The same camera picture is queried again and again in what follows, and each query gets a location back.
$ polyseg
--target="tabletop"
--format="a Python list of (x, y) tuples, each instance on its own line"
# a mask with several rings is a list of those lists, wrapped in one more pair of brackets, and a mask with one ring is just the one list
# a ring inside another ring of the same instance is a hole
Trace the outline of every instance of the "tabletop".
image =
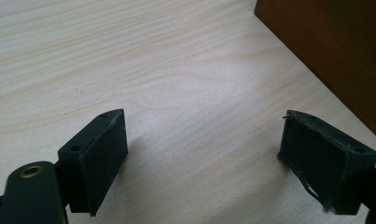
[(129, 155), (70, 223), (364, 223), (325, 213), (278, 161), (287, 109), (376, 136), (254, 15), (255, 0), (0, 1), (7, 176), (124, 108)]

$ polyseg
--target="light wood surface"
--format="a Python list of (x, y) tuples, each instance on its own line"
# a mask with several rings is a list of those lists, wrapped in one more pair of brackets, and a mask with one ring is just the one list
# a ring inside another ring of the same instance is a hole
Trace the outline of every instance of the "light wood surface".
[(254, 16), (256, 1), (0, 1), (7, 176), (124, 108), (130, 154), (97, 217), (70, 223), (364, 223), (325, 214), (281, 164), (287, 109), (365, 127)]

